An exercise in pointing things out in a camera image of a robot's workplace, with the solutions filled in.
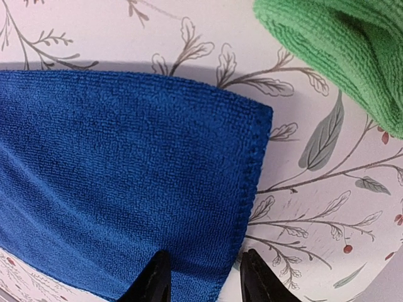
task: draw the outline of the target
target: white patterned backdrop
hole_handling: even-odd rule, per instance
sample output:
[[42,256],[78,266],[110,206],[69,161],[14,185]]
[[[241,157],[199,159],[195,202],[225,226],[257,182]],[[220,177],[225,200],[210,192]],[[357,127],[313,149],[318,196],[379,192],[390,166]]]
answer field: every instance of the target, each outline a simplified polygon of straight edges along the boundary
[[[0,0],[0,68],[153,72],[272,106],[244,249],[255,248],[303,302],[353,301],[402,244],[403,143],[283,49],[252,5]],[[241,302],[237,266],[222,302]],[[102,301],[3,250],[0,287],[21,302]]]

